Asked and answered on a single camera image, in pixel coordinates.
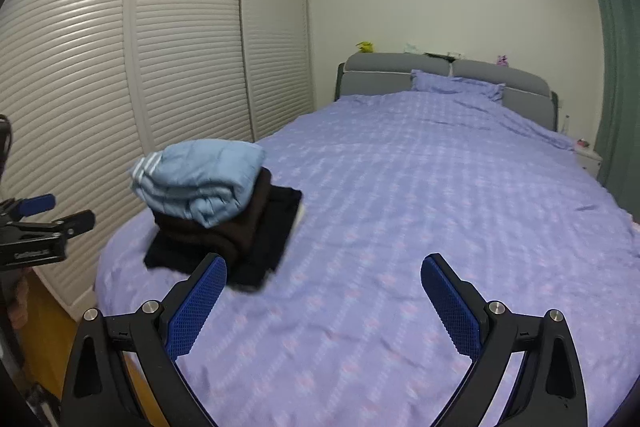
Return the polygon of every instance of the wooden floor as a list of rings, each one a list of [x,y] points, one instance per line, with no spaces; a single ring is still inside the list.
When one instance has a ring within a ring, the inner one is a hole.
[[[66,362],[76,336],[77,325],[51,296],[36,274],[30,273],[27,277],[29,321],[20,330],[26,359],[24,371],[31,381],[39,382],[60,398]],[[149,422],[154,427],[168,427],[142,375],[128,362],[127,366]]]

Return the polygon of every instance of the silver bolt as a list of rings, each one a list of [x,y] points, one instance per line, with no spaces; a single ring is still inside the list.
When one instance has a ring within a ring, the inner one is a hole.
[[[158,304],[158,301],[147,301],[142,304],[142,311],[145,313],[156,313],[159,307],[160,304]]]
[[[97,316],[98,316],[98,310],[95,308],[89,308],[87,311],[84,312],[84,315],[82,317],[84,317],[84,320],[86,321],[92,321]]]
[[[492,301],[489,303],[489,311],[496,315],[502,315],[506,309],[505,305],[500,301]]]
[[[562,322],[564,320],[564,315],[562,315],[560,310],[550,310],[549,317],[556,322]]]

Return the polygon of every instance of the purple bedsheet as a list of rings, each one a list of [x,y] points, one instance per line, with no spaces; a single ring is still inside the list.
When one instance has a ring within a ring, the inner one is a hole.
[[[225,289],[178,359],[219,425],[430,425],[469,365],[420,285],[434,251],[513,312],[562,310],[590,426],[615,412],[640,373],[640,242],[564,137],[482,98],[399,92],[343,97],[260,143],[306,212],[266,288]],[[105,314],[183,279],[145,268],[155,233],[145,211],[104,249]]]

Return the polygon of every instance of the yellow object on headboard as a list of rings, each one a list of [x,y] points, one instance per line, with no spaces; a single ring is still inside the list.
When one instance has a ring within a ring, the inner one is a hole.
[[[361,42],[360,44],[357,45],[358,48],[360,49],[361,53],[373,53],[373,44],[372,42]]]

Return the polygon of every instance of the louvered door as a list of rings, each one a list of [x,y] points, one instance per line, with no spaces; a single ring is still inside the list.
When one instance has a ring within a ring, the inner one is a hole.
[[[94,231],[68,260],[38,269],[78,317],[94,303],[100,247],[143,208],[127,167],[142,154],[125,72],[122,0],[6,0],[0,9],[0,112],[14,127],[3,195],[55,194],[51,220],[92,209]]]
[[[155,149],[252,140],[239,0],[136,0],[140,81]]]
[[[256,139],[313,109],[306,0],[242,0],[246,76]]]

